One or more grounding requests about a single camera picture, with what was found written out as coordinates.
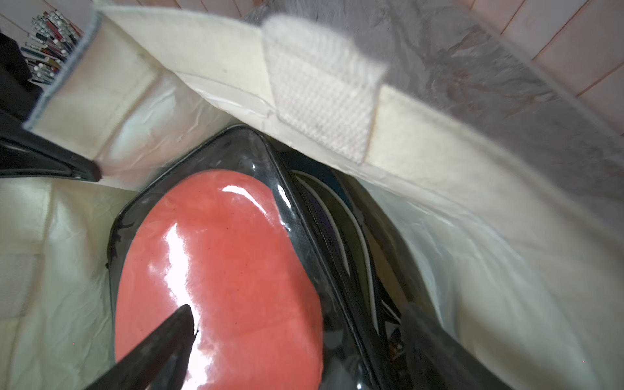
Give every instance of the plastic sheet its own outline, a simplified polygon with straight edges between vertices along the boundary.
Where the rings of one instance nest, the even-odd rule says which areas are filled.
[[[480,362],[515,389],[599,387],[539,275],[495,231],[435,194],[427,207],[361,184],[401,232],[442,327]]]
[[[163,173],[114,223],[117,357],[189,303],[200,333],[188,388],[316,389],[321,367],[326,389],[345,381],[392,388],[370,317],[317,245],[268,143],[246,126],[224,131]]]
[[[83,389],[110,367],[107,237],[134,195],[72,180],[0,180],[2,272],[24,276],[5,267],[9,256],[36,260],[20,286],[24,312],[0,318],[2,388]]]
[[[162,72],[96,156],[104,176],[100,184],[141,190],[163,168],[231,120],[175,74]]]

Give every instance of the pink wall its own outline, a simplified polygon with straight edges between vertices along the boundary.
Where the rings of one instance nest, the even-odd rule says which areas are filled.
[[[623,0],[459,0],[624,135]]]

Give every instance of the shopping bag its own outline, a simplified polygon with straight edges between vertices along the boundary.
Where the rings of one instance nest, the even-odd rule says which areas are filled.
[[[444,330],[508,385],[619,388],[622,238],[384,72],[349,39],[290,17],[258,28],[99,8],[25,128],[95,161],[102,180],[0,182],[0,212],[19,227],[2,234],[2,258],[30,280],[11,288],[23,309],[2,316],[9,388],[81,388],[112,364],[97,265],[115,212],[238,122],[357,178],[409,248],[402,277],[415,263]]]

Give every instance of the white tote bag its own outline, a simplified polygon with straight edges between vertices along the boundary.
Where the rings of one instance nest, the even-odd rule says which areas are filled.
[[[401,232],[442,327],[516,389],[620,389],[624,243],[468,126],[384,83],[310,22],[261,28],[106,6],[26,128],[100,183],[0,181],[0,388],[80,389],[112,364],[103,267],[117,212],[244,122],[360,179]]]

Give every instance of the red pad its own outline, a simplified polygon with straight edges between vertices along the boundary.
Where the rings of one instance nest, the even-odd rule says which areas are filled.
[[[119,285],[117,360],[185,303],[199,330],[185,389],[318,389],[319,297],[257,179],[196,173],[147,215]]]

